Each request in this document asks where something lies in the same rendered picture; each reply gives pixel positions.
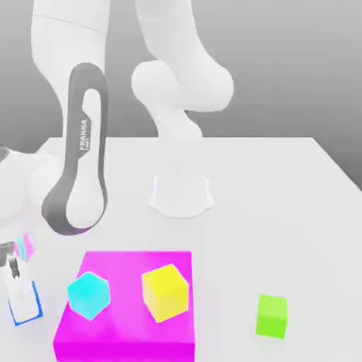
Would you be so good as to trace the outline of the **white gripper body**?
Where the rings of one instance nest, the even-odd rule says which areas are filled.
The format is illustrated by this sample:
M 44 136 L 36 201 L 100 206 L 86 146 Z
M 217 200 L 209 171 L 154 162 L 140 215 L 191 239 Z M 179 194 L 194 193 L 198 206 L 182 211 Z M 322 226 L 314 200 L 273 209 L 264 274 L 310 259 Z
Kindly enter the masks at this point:
M 26 322 L 39 314 L 33 283 L 25 263 L 15 255 L 6 256 L 2 269 L 6 284 L 8 302 L 16 323 Z

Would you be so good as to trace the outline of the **small yellow cube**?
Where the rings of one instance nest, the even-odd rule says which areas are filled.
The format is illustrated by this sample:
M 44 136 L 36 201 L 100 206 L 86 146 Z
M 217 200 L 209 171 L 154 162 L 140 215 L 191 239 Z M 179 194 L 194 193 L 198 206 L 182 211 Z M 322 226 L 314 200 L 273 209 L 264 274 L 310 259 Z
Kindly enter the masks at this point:
M 157 323 L 185 313 L 189 309 L 189 284 L 174 264 L 141 275 L 142 296 Z

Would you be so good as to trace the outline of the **small green cube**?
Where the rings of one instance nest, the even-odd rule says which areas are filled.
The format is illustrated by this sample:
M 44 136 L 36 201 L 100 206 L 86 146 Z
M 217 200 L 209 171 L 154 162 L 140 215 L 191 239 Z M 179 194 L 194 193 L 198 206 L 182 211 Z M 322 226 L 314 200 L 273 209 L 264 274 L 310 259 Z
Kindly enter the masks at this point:
M 284 339 L 288 322 L 287 300 L 284 297 L 259 295 L 256 333 Z

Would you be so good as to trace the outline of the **small cyan cube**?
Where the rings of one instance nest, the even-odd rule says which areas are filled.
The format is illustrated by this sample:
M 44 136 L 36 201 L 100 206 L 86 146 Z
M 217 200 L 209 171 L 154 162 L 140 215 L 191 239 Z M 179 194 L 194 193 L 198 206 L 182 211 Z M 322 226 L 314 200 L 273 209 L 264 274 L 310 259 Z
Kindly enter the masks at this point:
M 69 307 L 92 321 L 110 304 L 110 288 L 106 279 L 87 271 L 67 287 Z

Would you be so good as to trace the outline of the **large magenta box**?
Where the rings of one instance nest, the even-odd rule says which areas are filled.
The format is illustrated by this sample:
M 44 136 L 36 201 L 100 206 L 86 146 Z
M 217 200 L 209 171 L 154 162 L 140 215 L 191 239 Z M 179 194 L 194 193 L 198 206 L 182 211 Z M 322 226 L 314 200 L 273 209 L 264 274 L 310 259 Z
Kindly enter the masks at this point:
M 141 275 L 168 264 L 192 283 L 189 251 L 87 251 L 78 272 L 106 279 L 110 304 L 91 321 L 65 307 L 57 362 L 195 362 L 194 306 L 157 323 L 143 300 Z

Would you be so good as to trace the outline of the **small blue cube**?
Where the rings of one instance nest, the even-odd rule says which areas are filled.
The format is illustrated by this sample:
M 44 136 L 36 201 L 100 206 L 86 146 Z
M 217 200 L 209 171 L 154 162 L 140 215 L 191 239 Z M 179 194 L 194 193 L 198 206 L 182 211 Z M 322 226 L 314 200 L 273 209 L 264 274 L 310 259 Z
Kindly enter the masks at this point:
M 22 298 L 8 297 L 8 306 L 15 326 L 22 325 L 43 316 L 42 305 L 34 281 Z

